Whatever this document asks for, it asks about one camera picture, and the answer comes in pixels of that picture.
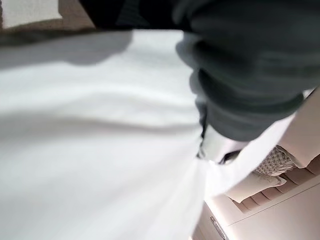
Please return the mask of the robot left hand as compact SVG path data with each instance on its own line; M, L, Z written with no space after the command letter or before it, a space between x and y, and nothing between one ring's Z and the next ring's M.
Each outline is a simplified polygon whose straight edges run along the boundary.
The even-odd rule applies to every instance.
M201 156L223 165L320 84L317 0L83 0L104 30L181 30L206 103Z

